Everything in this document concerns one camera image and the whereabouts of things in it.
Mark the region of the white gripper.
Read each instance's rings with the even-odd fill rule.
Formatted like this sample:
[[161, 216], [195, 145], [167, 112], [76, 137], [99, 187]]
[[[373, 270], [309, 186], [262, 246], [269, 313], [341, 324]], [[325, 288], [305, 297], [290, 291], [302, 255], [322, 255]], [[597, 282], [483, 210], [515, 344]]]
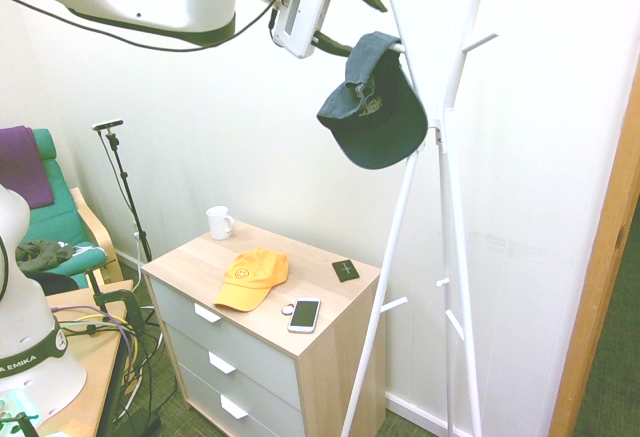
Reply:
[[[297, 58], [313, 53], [313, 46], [331, 55], [348, 57], [353, 48], [318, 31], [323, 24], [329, 0], [288, 0], [280, 8], [274, 41]], [[388, 9], [382, 0], [362, 0], [380, 12]]]

